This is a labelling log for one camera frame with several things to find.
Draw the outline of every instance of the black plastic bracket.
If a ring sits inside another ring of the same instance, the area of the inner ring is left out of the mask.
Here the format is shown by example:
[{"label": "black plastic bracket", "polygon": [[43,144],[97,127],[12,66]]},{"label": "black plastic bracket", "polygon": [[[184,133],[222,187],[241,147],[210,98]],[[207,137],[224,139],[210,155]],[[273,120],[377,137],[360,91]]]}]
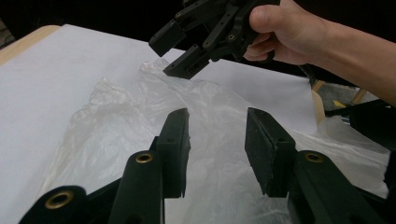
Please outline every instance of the black plastic bracket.
[{"label": "black plastic bracket", "polygon": [[297,153],[295,142],[267,112],[255,108],[247,110],[245,151],[262,194],[286,197]]},{"label": "black plastic bracket", "polygon": [[387,223],[327,156],[300,151],[293,172],[288,206],[294,223]]},{"label": "black plastic bracket", "polygon": [[217,62],[232,54],[239,62],[248,45],[258,35],[248,23],[250,11],[259,5],[279,5],[279,2],[279,0],[185,0],[185,8],[157,32],[148,44],[162,57],[187,37],[185,32],[203,25],[208,31],[204,43],[192,46],[163,70],[170,77],[190,79],[206,67],[209,60]]},{"label": "black plastic bracket", "polygon": [[86,195],[79,186],[44,194],[20,223],[164,223],[164,199],[184,196],[190,152],[189,113],[170,113],[151,147],[132,155],[121,179]]}]

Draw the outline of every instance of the human arm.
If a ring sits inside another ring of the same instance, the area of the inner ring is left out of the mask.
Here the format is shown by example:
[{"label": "human arm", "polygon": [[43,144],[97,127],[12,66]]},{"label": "human arm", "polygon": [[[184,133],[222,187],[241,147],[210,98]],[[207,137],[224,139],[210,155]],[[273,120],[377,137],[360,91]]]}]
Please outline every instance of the human arm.
[{"label": "human arm", "polygon": [[326,21],[291,0],[254,8],[250,26],[260,35],[247,48],[248,60],[262,61],[274,49],[277,61],[322,67],[396,105],[395,43]]}]

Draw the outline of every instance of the finger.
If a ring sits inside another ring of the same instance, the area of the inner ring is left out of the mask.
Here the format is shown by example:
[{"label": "finger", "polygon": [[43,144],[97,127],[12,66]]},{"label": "finger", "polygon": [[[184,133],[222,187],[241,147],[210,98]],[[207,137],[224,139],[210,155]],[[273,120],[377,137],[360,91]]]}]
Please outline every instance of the finger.
[{"label": "finger", "polygon": [[259,44],[261,42],[264,42],[265,40],[269,39],[270,37],[271,37],[271,33],[259,34],[253,40],[253,43],[251,43],[251,45],[256,45],[256,44]]},{"label": "finger", "polygon": [[270,33],[283,26],[285,16],[279,6],[258,6],[250,12],[251,28],[258,33]]},{"label": "finger", "polygon": [[259,44],[247,47],[246,55],[251,56],[251,57],[257,57],[264,53],[268,53],[269,51],[275,49],[275,47],[276,47],[276,42],[273,40],[268,40],[268,41],[261,42]]},{"label": "finger", "polygon": [[268,58],[268,53],[261,54],[259,56],[250,56],[250,55],[244,55],[245,59],[251,62],[261,62],[265,61]]}]

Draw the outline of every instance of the screw hole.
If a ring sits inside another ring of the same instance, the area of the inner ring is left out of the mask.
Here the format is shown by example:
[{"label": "screw hole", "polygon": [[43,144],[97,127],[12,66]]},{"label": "screw hole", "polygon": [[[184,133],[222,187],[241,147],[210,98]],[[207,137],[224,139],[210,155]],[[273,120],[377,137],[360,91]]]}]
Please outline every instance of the screw hole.
[{"label": "screw hole", "polygon": [[153,157],[151,154],[149,153],[143,153],[140,154],[136,157],[136,162],[138,163],[147,163],[149,161],[152,161]]},{"label": "screw hole", "polygon": [[323,157],[315,153],[307,153],[305,154],[305,158],[312,162],[323,162]]},{"label": "screw hole", "polygon": [[61,208],[70,203],[74,198],[74,193],[71,190],[63,190],[49,197],[45,203],[48,209]]}]

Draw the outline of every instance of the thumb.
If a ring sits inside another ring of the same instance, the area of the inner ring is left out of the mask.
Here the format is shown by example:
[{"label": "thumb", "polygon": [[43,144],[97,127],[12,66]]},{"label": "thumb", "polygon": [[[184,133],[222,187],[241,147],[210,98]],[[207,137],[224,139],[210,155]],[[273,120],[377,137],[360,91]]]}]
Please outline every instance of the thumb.
[{"label": "thumb", "polygon": [[250,27],[258,33],[270,33],[281,29],[285,22],[283,9],[280,6],[258,6],[251,10]]}]

